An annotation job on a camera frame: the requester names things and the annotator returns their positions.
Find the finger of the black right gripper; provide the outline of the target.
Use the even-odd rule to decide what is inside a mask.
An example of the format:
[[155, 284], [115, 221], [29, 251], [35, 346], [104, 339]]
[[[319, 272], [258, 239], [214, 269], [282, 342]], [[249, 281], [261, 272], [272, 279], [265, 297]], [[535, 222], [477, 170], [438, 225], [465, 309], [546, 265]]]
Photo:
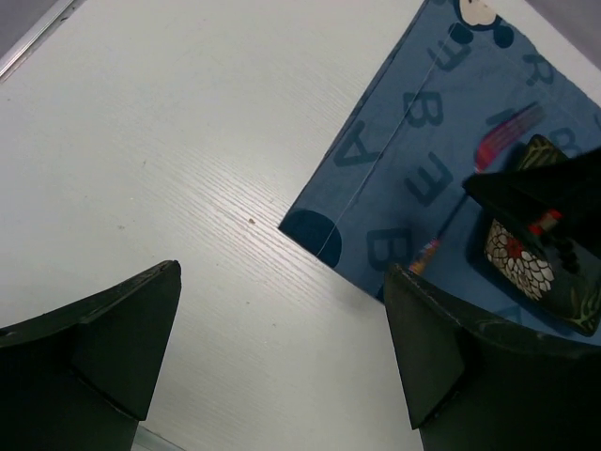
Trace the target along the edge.
[[600, 257], [599, 148], [549, 165], [473, 175], [463, 188], [535, 255], [577, 244]]

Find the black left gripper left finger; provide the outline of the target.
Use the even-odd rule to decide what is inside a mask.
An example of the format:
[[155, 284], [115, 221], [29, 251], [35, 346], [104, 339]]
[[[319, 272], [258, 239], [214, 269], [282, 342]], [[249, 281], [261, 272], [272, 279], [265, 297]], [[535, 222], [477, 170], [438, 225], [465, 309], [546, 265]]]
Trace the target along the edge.
[[2, 328], [2, 449], [131, 449], [149, 412], [180, 292], [180, 264], [165, 260]]

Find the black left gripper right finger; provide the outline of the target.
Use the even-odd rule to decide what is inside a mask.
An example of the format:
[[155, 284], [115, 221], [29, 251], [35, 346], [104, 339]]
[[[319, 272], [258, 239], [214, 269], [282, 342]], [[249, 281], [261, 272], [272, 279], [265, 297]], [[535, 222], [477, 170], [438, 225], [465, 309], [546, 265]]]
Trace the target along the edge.
[[600, 349], [456, 298], [400, 265], [384, 304], [426, 450], [596, 450]]

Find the silver fork pink band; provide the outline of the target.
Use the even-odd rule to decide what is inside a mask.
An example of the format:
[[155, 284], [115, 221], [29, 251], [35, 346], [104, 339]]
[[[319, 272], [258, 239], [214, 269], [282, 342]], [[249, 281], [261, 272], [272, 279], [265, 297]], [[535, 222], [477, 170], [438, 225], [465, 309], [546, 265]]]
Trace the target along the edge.
[[[484, 172], [501, 153], [512, 146], [522, 135], [539, 124], [545, 116], [543, 107], [538, 102], [532, 102], [506, 119], [480, 142], [474, 156], [474, 173]], [[468, 195], [463, 193], [453, 209], [445, 218], [436, 235], [411, 261], [408, 269], [415, 274], [422, 274], [425, 267], [438, 251], [440, 243], [451, 222], [466, 203]]]

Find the black floral square plate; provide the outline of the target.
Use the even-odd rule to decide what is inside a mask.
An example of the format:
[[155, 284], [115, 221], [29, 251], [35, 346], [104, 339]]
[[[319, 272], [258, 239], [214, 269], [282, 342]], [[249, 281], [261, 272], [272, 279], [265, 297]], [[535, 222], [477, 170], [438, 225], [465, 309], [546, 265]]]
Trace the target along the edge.
[[[500, 172], [566, 159], [571, 158], [543, 135], [536, 134], [515, 150]], [[497, 272], [497, 282], [513, 295], [529, 299], [564, 327], [583, 336], [593, 336], [600, 325], [600, 257], [577, 244], [567, 252], [548, 246], [539, 257], [482, 210], [486, 228], [477, 243], [488, 267]]]

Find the blue cartoon print cloth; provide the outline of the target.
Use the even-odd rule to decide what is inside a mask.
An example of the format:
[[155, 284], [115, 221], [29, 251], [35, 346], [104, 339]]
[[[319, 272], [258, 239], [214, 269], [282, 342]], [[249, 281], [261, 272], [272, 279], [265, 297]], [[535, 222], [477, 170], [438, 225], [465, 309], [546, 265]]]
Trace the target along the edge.
[[[464, 193], [482, 139], [532, 102], [536, 132], [566, 156], [600, 142], [600, 108], [485, 1], [426, 1], [336, 136], [280, 228], [348, 282], [381, 299]], [[497, 282], [467, 199], [424, 270], [431, 284], [505, 319], [598, 344]]]

